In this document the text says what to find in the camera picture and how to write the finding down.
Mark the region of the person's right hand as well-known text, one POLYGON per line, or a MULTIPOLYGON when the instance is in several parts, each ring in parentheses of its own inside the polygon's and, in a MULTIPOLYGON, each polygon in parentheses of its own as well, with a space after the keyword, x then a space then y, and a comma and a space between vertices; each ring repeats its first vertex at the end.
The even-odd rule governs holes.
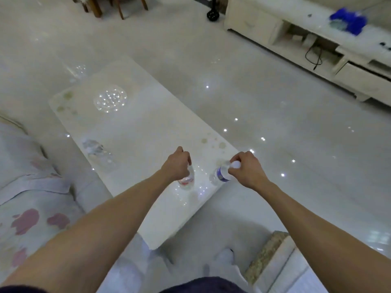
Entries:
POLYGON ((230 167, 228 173, 235 177, 241 185, 250 188, 261 195, 271 182, 264 172, 259 160, 252 152, 247 151, 237 153, 230 160, 231 163, 236 161, 240 162, 241 166, 239 168, 230 167))

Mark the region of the black wheel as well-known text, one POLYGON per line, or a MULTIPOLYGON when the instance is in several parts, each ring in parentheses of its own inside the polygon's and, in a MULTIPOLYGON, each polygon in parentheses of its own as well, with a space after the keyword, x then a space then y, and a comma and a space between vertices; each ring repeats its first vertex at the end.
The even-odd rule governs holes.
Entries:
POLYGON ((218 0, 210 1, 210 10, 207 12, 207 19, 210 22, 216 22, 219 19, 219 2, 218 0))

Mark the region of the person's left hand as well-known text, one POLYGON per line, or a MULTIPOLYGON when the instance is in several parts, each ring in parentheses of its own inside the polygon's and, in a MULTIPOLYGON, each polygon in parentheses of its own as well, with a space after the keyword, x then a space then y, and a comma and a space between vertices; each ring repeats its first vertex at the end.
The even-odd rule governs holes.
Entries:
POLYGON ((174 182, 183 179, 180 177, 180 151, 184 150, 179 146, 174 153, 170 154, 162 165, 160 171, 167 182, 174 182))

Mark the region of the clear bottle with blue label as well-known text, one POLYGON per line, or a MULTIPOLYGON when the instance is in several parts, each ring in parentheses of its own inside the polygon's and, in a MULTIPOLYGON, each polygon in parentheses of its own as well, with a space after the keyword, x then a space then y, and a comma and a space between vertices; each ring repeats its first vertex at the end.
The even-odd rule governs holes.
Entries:
POLYGON ((219 185, 222 185, 223 183, 226 183, 226 182, 235 181, 236 178, 233 177, 228 172, 228 170, 230 168, 233 168, 233 169, 241 168, 241 162, 240 161, 222 162, 221 165, 219 167, 217 167, 215 169, 215 171, 209 177, 209 180, 212 183, 212 185, 219 186, 219 185))

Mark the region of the clear glass plate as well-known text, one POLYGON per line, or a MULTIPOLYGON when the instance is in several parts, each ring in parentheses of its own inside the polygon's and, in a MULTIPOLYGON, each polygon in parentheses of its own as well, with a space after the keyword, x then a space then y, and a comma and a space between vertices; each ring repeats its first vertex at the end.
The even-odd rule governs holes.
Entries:
POLYGON ((127 103, 128 96, 125 90, 117 85, 111 85, 99 91, 93 103, 102 113, 117 112, 127 103))

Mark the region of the sofa with floral cover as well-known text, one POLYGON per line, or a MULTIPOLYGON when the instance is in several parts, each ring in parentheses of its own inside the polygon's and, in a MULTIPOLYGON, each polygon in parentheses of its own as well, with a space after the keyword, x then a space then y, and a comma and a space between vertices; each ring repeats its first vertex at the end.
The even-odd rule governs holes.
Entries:
POLYGON ((0 114, 0 284, 83 214, 40 144, 0 114))

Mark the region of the white low cabinet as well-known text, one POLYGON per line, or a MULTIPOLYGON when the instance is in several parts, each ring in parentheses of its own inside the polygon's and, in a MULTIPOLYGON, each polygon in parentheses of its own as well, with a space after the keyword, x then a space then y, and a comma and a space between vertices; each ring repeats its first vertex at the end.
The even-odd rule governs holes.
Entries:
POLYGON ((228 0, 224 28, 354 93, 391 107, 391 31, 358 36, 329 24, 332 9, 310 0, 228 0))

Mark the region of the white slipper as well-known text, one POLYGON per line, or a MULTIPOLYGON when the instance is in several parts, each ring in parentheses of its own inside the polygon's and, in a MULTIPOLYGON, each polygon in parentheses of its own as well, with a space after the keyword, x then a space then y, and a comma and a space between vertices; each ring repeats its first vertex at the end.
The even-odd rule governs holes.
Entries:
POLYGON ((213 264, 221 267, 235 266, 235 254, 230 248, 225 248, 216 254, 213 264))

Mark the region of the crumpled clear plastic bottle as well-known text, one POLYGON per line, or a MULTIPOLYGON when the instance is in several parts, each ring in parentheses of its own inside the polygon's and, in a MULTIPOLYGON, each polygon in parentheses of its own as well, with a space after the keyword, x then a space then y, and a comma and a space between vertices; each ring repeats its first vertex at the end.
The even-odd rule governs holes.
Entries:
POLYGON ((86 139, 82 142, 82 146, 87 157, 97 166, 110 169, 116 166, 113 154, 98 141, 86 139))

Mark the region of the blue duster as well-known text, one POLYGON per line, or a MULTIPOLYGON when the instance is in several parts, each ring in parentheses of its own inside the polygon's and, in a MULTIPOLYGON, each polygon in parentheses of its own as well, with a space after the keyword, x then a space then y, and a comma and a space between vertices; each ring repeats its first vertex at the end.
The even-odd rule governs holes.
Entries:
POLYGON ((329 16, 329 24, 339 31, 358 36, 368 24, 366 16, 358 11, 349 11, 346 8, 338 9, 329 16))

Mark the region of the person's left forearm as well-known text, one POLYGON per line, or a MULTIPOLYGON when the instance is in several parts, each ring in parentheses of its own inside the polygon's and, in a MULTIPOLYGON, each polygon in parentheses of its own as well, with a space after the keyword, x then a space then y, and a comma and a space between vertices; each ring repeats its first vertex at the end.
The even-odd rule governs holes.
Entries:
POLYGON ((0 293, 96 293, 159 195, 188 175, 162 167, 102 203, 29 256, 0 293))

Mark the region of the clear bottle with red label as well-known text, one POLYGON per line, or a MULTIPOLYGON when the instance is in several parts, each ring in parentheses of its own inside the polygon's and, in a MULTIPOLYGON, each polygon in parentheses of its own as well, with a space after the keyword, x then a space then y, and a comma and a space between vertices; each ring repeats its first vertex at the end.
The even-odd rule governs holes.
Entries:
POLYGON ((178 180, 179 187, 183 190, 190 190, 194 186, 195 172, 193 166, 188 164, 189 175, 181 180, 178 180))

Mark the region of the dark shorts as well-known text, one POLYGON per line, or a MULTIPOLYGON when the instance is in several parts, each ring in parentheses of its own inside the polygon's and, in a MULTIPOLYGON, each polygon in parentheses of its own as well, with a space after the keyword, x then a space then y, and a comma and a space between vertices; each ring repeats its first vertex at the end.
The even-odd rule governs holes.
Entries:
MULTIPOLYGON (((49 293, 43 289, 12 285, 0 287, 0 293, 49 293)), ((201 277, 187 283, 173 286, 158 293, 247 293, 231 281, 221 277, 201 277)))

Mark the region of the white stool with woven side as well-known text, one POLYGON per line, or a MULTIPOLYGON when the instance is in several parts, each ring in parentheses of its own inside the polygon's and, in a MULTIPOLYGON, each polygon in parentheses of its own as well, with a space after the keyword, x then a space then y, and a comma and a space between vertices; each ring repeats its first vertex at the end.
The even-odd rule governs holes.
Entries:
POLYGON ((255 293, 328 293, 288 232, 274 231, 244 273, 255 293))

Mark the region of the person's right forearm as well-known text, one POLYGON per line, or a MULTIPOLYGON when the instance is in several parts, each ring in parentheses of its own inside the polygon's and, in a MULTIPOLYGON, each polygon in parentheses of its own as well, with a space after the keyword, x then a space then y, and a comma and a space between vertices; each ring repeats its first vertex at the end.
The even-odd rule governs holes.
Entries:
POLYGON ((254 190, 276 212, 329 293, 391 293, 391 259, 311 212, 269 180, 254 190))

